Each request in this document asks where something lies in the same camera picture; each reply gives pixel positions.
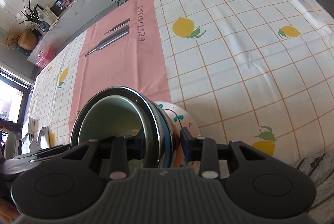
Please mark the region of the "person left hand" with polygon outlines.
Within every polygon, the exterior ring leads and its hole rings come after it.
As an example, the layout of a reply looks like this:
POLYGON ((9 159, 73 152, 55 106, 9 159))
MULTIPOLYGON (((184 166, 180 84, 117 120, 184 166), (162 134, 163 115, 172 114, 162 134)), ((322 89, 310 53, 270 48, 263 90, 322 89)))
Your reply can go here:
POLYGON ((15 206, 6 200, 0 199, 0 217, 3 223, 11 223, 17 219, 19 212, 15 206))

